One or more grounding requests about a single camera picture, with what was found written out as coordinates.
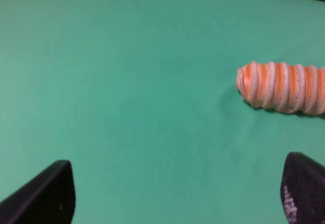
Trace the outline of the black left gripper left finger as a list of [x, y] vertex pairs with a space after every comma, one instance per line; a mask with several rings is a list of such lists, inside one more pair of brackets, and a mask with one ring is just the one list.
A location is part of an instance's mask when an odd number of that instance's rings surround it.
[[61, 159], [1, 201], [1, 223], [70, 224], [75, 208], [72, 164]]

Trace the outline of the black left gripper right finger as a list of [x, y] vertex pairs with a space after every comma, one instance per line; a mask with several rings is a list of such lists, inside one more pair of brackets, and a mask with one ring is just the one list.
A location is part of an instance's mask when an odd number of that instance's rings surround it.
[[290, 152], [280, 197], [288, 223], [324, 223], [324, 166], [301, 152]]

